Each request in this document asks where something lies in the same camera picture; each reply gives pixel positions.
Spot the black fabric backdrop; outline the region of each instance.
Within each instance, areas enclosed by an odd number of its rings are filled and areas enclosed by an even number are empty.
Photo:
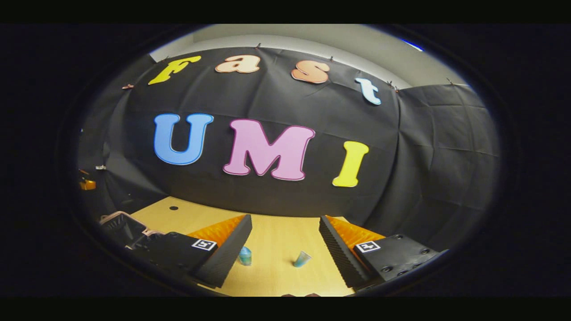
[[[261,57],[260,70],[217,73],[234,55]],[[148,86],[170,61],[202,56],[165,82]],[[322,84],[297,81],[301,60],[326,63]],[[366,101],[355,78],[367,78],[381,105]],[[133,89],[121,87],[131,83]],[[88,191],[94,217],[136,211],[171,195],[229,210],[285,216],[344,216],[384,235],[403,233],[435,250],[454,245],[485,213],[497,182],[500,148],[494,123],[468,86],[423,86],[396,93],[383,80],[309,54],[267,48],[206,50],[154,63],[143,57],[118,74],[89,106],[79,167],[98,172]],[[172,147],[185,150],[192,113],[214,121],[206,127],[202,156],[177,166],[154,153],[154,118],[178,114]],[[229,175],[237,118],[259,121],[270,142],[288,126],[316,135],[305,152],[305,179],[285,181],[267,172]],[[369,147],[356,187],[335,187],[345,141]]]

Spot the wooden table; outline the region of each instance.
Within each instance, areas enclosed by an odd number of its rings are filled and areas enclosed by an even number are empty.
[[[167,197],[132,216],[151,230],[189,234],[242,214]],[[251,215],[252,232],[245,246],[252,251],[252,265],[243,266],[236,261],[222,288],[204,288],[231,296],[306,296],[310,293],[345,296],[355,293],[345,285],[327,250],[319,233],[319,218]],[[312,259],[296,268],[292,263],[300,251]]]

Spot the orange letter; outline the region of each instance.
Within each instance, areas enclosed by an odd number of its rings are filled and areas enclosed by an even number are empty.
[[[237,71],[241,74],[249,74],[254,71],[258,71],[258,62],[260,62],[260,57],[251,55],[241,55],[233,56],[225,59],[227,62],[223,62],[216,67],[216,71],[219,73],[231,73]]]
[[[295,65],[296,69],[291,71],[294,79],[312,83],[324,83],[329,78],[325,71],[329,71],[329,66],[325,63],[303,60]]]
[[[200,56],[190,57],[185,59],[179,59],[175,61],[171,61],[168,63],[168,66],[160,72],[159,75],[155,77],[155,79],[148,82],[149,85],[154,83],[159,83],[163,81],[167,81],[171,78],[171,73],[176,74],[179,71],[183,70],[187,65],[188,62],[197,62],[200,60]]]

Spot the small cup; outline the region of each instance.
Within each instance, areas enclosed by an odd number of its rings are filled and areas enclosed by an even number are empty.
[[[304,251],[301,251],[301,252],[299,253],[299,256],[297,257],[297,260],[295,260],[295,262],[293,263],[293,266],[295,266],[295,267],[302,267],[302,266],[304,266],[310,259],[311,259],[311,256],[309,256],[309,254],[305,253]]]
[[[240,259],[240,263],[242,265],[245,266],[252,265],[252,251],[250,251],[250,249],[247,248],[246,246],[242,247],[242,249],[240,250],[240,254],[238,255],[238,258]]]

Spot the light blue letter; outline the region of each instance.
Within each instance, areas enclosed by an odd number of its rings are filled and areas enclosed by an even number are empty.
[[[375,97],[375,91],[379,91],[379,89],[373,86],[369,79],[355,78],[355,81],[361,83],[361,91],[363,92],[365,99],[374,103],[375,105],[381,104],[381,99]]]
[[[188,165],[196,162],[202,155],[206,125],[210,124],[214,117],[208,114],[192,114],[186,118],[190,124],[186,151],[175,151],[171,146],[172,130],[179,120],[180,117],[176,114],[155,117],[155,154],[166,163]]]

